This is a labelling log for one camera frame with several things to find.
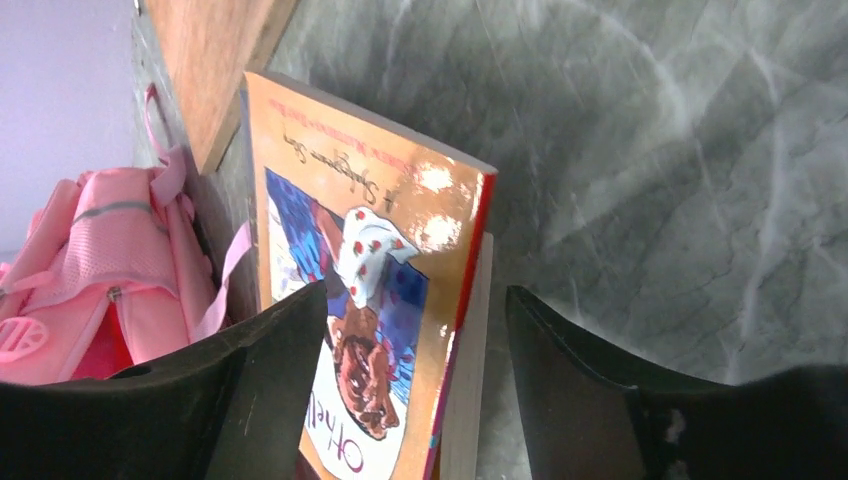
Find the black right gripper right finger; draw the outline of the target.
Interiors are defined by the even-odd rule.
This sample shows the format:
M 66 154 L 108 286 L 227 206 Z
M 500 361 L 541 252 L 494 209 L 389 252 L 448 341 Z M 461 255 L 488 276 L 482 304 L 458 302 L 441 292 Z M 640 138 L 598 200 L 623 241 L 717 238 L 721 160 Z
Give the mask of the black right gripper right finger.
M 847 369 L 730 386 L 632 354 L 521 286 L 506 291 L 535 479 L 843 479 Z

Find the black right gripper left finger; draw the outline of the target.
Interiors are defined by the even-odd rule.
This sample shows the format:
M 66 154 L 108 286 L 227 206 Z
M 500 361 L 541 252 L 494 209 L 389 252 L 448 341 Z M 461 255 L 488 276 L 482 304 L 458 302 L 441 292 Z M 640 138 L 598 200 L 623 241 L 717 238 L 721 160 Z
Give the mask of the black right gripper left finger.
M 106 380 L 1 388 L 5 479 L 290 479 L 327 315 L 311 283 Z

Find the pink student backpack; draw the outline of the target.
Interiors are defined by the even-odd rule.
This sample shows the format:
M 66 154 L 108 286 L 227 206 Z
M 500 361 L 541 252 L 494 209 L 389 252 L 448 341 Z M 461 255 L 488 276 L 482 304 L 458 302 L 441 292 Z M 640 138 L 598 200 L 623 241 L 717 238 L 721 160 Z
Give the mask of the pink student backpack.
M 251 249 L 243 225 L 215 278 L 193 229 L 179 147 L 159 165 L 63 180 L 1 267 L 1 379 L 107 378 L 217 333 L 229 277 Z

